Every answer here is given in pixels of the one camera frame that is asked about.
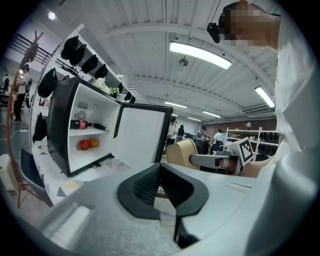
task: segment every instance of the ceiling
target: ceiling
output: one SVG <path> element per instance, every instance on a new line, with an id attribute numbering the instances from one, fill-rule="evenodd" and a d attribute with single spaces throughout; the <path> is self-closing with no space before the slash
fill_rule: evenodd
<path id="1" fill-rule="evenodd" d="M 215 44 L 206 27 L 217 22 L 224 6 L 234 0 L 49 0 L 43 1 L 31 16 L 66 38 L 84 24 L 81 36 L 111 65 L 127 76 L 147 103 L 164 105 L 169 101 L 187 106 L 174 108 L 179 117 L 192 117 L 206 123 L 248 120 L 242 110 L 265 105 L 254 88 L 262 86 L 274 96 L 277 54 L 268 48 L 233 46 L 227 41 Z M 269 13 L 279 13 L 272 0 L 251 1 Z M 48 19 L 48 11 L 57 19 Z M 207 61 L 169 51 L 171 41 L 201 47 L 232 62 L 228 70 Z M 264 109 L 254 118 L 269 118 Z M 217 119 L 202 113 L 222 116 Z"/>

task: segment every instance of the red apple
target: red apple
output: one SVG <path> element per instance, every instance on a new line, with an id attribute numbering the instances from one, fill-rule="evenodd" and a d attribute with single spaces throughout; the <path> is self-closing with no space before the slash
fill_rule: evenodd
<path id="1" fill-rule="evenodd" d="M 87 150 L 88 148 L 90 148 L 90 143 L 88 140 L 80 140 L 79 141 L 79 148 L 81 150 Z"/>

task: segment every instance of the railing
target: railing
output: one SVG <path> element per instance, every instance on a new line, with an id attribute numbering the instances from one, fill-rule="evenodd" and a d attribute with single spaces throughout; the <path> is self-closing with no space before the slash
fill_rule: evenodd
<path id="1" fill-rule="evenodd" d="M 12 44 L 9 47 L 25 55 L 31 44 L 32 42 L 30 40 L 26 39 L 20 34 L 16 34 Z M 38 47 L 38 51 L 34 57 L 34 60 L 41 63 L 42 65 L 46 65 L 48 63 L 50 56 L 51 56 L 51 53 L 47 52 L 41 47 Z"/>

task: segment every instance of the person in white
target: person in white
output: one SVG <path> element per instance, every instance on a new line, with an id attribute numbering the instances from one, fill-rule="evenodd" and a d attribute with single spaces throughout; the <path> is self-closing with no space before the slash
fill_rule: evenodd
<path id="1" fill-rule="evenodd" d="M 24 65 L 23 73 L 24 73 L 23 79 L 20 81 L 17 81 L 17 83 L 16 83 L 17 88 L 18 88 L 18 94 L 17 94 L 16 100 L 14 102 L 15 120 L 13 121 L 13 123 L 15 125 L 18 125 L 21 121 L 21 108 L 22 108 L 22 104 L 24 102 L 25 95 L 26 95 L 26 86 L 30 80 L 29 65 L 28 64 Z"/>
<path id="2" fill-rule="evenodd" d="M 260 162 L 251 161 L 244 166 L 241 175 L 256 178 L 262 167 L 275 164 L 286 154 L 299 149 L 297 136 L 300 134 L 298 131 L 294 134 L 290 125 L 292 121 L 289 123 L 285 118 L 284 110 L 291 106 L 301 90 L 319 86 L 319 64 L 302 32 L 284 10 L 281 15 L 269 14 L 257 5 L 240 0 L 224 7 L 218 26 L 225 40 L 269 47 L 278 56 L 275 112 L 276 132 L 282 135 L 282 139 L 273 157 Z M 227 171 L 232 175 L 235 169 Z"/>
<path id="3" fill-rule="evenodd" d="M 218 129 L 217 133 L 214 135 L 214 144 L 223 145 L 224 144 L 224 137 L 221 134 L 221 129 Z"/>
<path id="4" fill-rule="evenodd" d="M 174 144 L 178 134 L 178 125 L 176 123 L 176 118 L 173 116 L 171 117 L 171 123 L 169 125 L 169 132 L 168 132 L 168 144 Z"/>

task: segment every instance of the open fridge door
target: open fridge door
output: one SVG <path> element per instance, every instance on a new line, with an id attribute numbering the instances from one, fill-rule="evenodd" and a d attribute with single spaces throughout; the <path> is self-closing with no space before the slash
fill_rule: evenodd
<path id="1" fill-rule="evenodd" d="M 172 107 L 123 103 L 112 155 L 131 168 L 160 162 L 172 112 Z"/>

